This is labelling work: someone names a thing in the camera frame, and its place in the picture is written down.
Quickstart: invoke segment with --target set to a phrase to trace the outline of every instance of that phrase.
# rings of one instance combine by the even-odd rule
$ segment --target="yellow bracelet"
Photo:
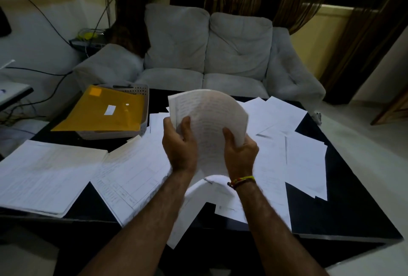
[[[227,183],[228,186],[230,186],[231,188],[235,189],[238,185],[247,182],[247,181],[255,181],[255,177],[253,176],[245,176],[245,177],[241,177],[241,178],[237,178],[234,179],[233,181],[231,181],[230,183]]]

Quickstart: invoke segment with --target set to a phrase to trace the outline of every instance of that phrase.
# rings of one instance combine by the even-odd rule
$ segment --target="white label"
[[[108,105],[108,108],[106,109],[106,112],[104,115],[113,115],[115,108],[116,108],[115,105]]]

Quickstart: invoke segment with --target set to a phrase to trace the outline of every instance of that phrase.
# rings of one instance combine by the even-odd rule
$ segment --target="floor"
[[[370,126],[380,109],[323,104],[321,129],[404,237],[408,237],[408,121]],[[58,249],[16,227],[2,237],[0,275],[51,276]],[[328,269],[332,276],[408,275],[408,243]]]

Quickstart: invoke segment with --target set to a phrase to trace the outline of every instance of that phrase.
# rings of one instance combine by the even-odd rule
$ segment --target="back cushion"
[[[268,67],[272,21],[261,17],[214,13],[205,73],[234,74],[261,81]]]
[[[210,14],[197,7],[151,3],[144,17],[150,49],[144,68],[188,69],[202,73]]]

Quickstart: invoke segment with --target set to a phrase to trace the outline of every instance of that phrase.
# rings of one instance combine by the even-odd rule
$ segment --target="sticker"
[[[102,89],[99,89],[99,88],[91,88],[89,90],[89,95],[90,96],[100,96],[101,93],[102,93]]]
[[[108,105],[108,108],[106,109],[106,112],[104,115],[113,115],[115,108],[116,108],[115,105]]]

